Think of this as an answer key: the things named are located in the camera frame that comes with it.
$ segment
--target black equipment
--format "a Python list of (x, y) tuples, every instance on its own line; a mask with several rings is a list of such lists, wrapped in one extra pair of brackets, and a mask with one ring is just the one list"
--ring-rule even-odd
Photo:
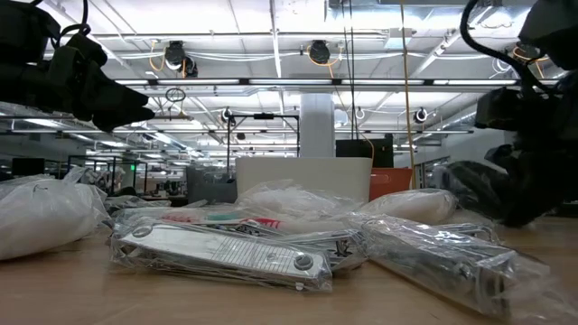
[[(100, 70), (107, 54), (87, 37), (87, 1), (82, 23), (62, 32), (35, 6), (40, 2), (0, 2), (0, 101), (72, 113), (106, 132), (153, 118), (154, 112), (143, 107), (147, 96), (117, 84)], [(78, 32), (61, 46), (61, 38), (74, 30)], [(49, 39), (54, 55), (44, 60)]]
[(426, 119), (427, 119), (427, 111), (423, 107), (414, 113), (414, 122), (416, 122), (417, 124), (423, 124)]
[(44, 174), (43, 158), (13, 158), (12, 175), (13, 176), (31, 176)]
[(327, 64), (331, 53), (325, 44), (325, 41), (313, 41), (309, 50), (309, 57), (317, 64)]
[(384, 139), (370, 140), (336, 140), (336, 157), (366, 157), (371, 158), (373, 153), (373, 168), (393, 168), (394, 167), (394, 142), (393, 135), (386, 135)]
[[(563, 200), (577, 200), (578, 109), (576, 92), (578, 60), (568, 42), (578, 37), (578, 1), (538, 0), (519, 35), (525, 53), (536, 48), (538, 56), (526, 64), (475, 42), (469, 32), (470, 13), (478, 0), (470, 0), (461, 18), (461, 36), (474, 50), (509, 64), (521, 78), (520, 90), (501, 88), (478, 102), (475, 126), (517, 133), (513, 145), (502, 145), (487, 159), (503, 167), (508, 178), (499, 215), (508, 226), (519, 227), (544, 214)], [(542, 84), (528, 65), (548, 58), (571, 70), (554, 87)]]
[(182, 41), (170, 41), (169, 47), (166, 48), (164, 59), (169, 69), (176, 70), (180, 73), (184, 70), (183, 76), (185, 78), (199, 77), (197, 62), (187, 56), (182, 47)]

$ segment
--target black monitor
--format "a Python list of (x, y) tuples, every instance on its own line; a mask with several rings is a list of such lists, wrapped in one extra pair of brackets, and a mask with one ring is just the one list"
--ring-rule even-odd
[(12, 175), (13, 176), (30, 176), (44, 174), (43, 158), (13, 158)]
[[(384, 139), (369, 139), (375, 148), (373, 168), (394, 167), (393, 137)], [(371, 144), (365, 139), (335, 141), (335, 155), (337, 157), (367, 157), (371, 158)]]

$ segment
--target white plastic bag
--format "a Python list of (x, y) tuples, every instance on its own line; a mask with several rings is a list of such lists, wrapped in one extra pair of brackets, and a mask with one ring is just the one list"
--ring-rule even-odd
[(426, 225), (436, 225), (452, 216), (455, 197), (447, 190), (405, 190), (372, 200), (356, 212), (370, 216), (392, 216)]
[(102, 193), (77, 180), (37, 175), (0, 182), (0, 260), (75, 241), (107, 218)]

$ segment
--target ceiling light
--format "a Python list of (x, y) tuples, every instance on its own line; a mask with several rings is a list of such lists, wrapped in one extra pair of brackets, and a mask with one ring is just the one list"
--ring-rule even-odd
[(114, 130), (116, 134), (155, 134), (157, 130)]
[(62, 125), (60, 125), (54, 121), (40, 119), (40, 118), (27, 118), (24, 121), (26, 121), (28, 123), (34, 123), (36, 125), (42, 125), (42, 126), (48, 126), (48, 127), (62, 127)]
[(12, 130), (12, 133), (20, 134), (55, 134), (57, 130)]
[(454, 79), (434, 80), (435, 86), (506, 86), (516, 84), (516, 80)]
[(142, 86), (148, 85), (148, 80), (141, 79), (116, 79), (115, 82), (124, 86)]
[(75, 135), (75, 134), (72, 134), (72, 136), (76, 137), (77, 139), (84, 140), (84, 141), (90, 141), (90, 142), (94, 141), (94, 140), (92, 140), (92, 139), (90, 139), (89, 137), (84, 136), (84, 135)]
[(70, 134), (100, 134), (104, 133), (104, 131), (100, 130), (62, 130), (63, 133), (70, 133)]
[[(406, 81), (404, 79), (355, 79), (355, 85), (405, 85)], [(343, 80), (341, 82), (343, 85), (350, 85), (351, 80)], [(407, 81), (408, 85), (423, 85), (423, 79), (409, 79)]]
[(160, 79), (159, 85), (238, 85), (238, 79)]
[(253, 147), (253, 148), (268, 148), (268, 147), (291, 147), (296, 148), (297, 144), (230, 144), (231, 148)]
[(156, 73), (154, 73), (154, 72), (152, 72), (152, 71), (147, 71), (147, 72), (145, 72), (145, 74), (147, 74), (147, 75), (149, 75), (149, 76), (153, 76), (153, 77), (159, 79), (159, 76), (157, 76)]
[(116, 148), (124, 147), (126, 144), (115, 142), (115, 141), (100, 141), (104, 145), (114, 146)]
[(172, 140), (170, 137), (163, 135), (162, 133), (157, 133), (155, 135), (153, 135), (154, 138), (156, 138), (157, 140), (164, 142), (166, 144), (172, 144)]
[(251, 85), (330, 85), (331, 79), (250, 79)]

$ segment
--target wooden table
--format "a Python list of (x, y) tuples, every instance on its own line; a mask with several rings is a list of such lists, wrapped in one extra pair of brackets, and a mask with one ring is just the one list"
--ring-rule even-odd
[[(578, 220), (544, 218), (502, 232), (506, 244), (549, 263), (578, 293)], [(492, 324), (373, 264), (302, 294), (165, 274), (108, 262), (106, 234), (0, 263), (0, 324)]]

